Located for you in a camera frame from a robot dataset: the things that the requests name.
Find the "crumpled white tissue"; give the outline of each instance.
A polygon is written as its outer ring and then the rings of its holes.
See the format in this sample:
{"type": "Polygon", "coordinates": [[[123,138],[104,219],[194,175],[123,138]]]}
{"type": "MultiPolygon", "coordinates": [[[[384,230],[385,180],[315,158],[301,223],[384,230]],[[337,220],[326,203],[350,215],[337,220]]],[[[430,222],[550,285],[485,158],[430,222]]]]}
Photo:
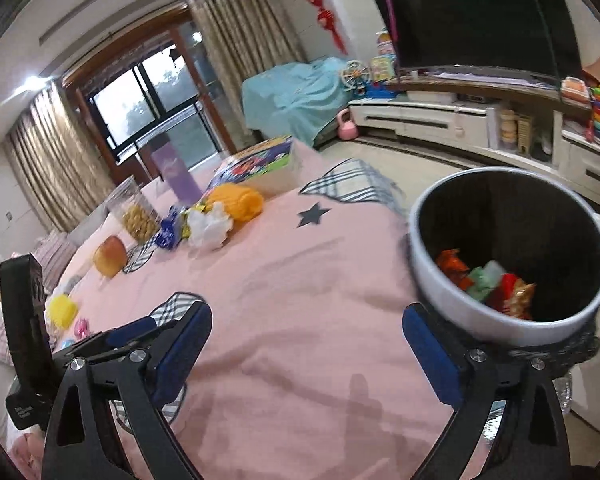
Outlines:
{"type": "Polygon", "coordinates": [[[199,253],[222,247],[227,233],[234,227],[234,220],[224,212],[222,202],[215,202],[206,214],[195,209],[189,210],[187,223],[191,229],[189,245],[199,253]]]}

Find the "trash can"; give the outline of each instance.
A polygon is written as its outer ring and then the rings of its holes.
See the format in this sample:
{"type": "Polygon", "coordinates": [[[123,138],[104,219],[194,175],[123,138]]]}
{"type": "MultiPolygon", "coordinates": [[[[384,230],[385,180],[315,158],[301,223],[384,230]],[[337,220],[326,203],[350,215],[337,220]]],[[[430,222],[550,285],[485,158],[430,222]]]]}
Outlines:
{"type": "Polygon", "coordinates": [[[427,301],[479,340],[511,346],[561,341],[600,306],[600,225],[581,197],[510,168],[461,171],[429,187],[410,213],[411,267],[427,301]],[[435,264],[458,249],[467,266],[498,261],[535,283],[533,320],[506,316],[454,285],[435,264]]]}

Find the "purple bottle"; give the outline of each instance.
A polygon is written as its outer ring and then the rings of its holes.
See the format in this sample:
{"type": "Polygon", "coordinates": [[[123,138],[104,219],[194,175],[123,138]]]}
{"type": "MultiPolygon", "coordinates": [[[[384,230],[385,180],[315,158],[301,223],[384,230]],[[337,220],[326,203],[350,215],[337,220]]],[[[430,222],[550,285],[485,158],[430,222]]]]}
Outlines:
{"type": "Polygon", "coordinates": [[[171,144],[169,136],[166,133],[155,136],[149,141],[149,147],[152,150],[151,158],[178,200],[188,207],[198,203],[202,191],[171,144]]]}

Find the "blue cloth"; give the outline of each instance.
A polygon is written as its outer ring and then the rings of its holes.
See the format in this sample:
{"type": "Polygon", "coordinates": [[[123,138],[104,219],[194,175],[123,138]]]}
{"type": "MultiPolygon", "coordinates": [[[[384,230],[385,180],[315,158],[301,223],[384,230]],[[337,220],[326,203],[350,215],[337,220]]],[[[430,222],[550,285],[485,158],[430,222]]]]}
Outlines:
{"type": "Polygon", "coordinates": [[[347,107],[350,92],[340,71],[346,62],[336,57],[311,64],[288,63],[242,83],[242,107],[247,127],[267,138],[292,135],[312,146],[318,133],[347,107]]]}

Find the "screw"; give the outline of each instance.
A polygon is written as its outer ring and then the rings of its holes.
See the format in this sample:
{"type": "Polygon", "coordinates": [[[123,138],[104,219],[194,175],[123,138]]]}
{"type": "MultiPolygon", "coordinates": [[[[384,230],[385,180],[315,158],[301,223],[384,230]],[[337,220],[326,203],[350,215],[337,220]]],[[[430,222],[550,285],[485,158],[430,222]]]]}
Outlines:
{"type": "Polygon", "coordinates": [[[81,368],[83,368],[85,364],[87,364],[87,361],[85,361],[82,357],[77,357],[73,361],[71,361],[71,364],[69,366],[71,370],[78,371],[81,368]]]}
{"type": "Polygon", "coordinates": [[[473,350],[469,350],[469,357],[472,361],[476,361],[477,363],[481,363],[487,359],[487,354],[485,354],[479,348],[475,348],[473,350]]]}
{"type": "Polygon", "coordinates": [[[531,365],[536,370],[544,370],[544,361],[538,357],[531,359],[531,365]]]}
{"type": "Polygon", "coordinates": [[[134,363],[141,363],[146,357],[146,352],[142,349],[134,350],[129,354],[129,359],[134,363]]]}

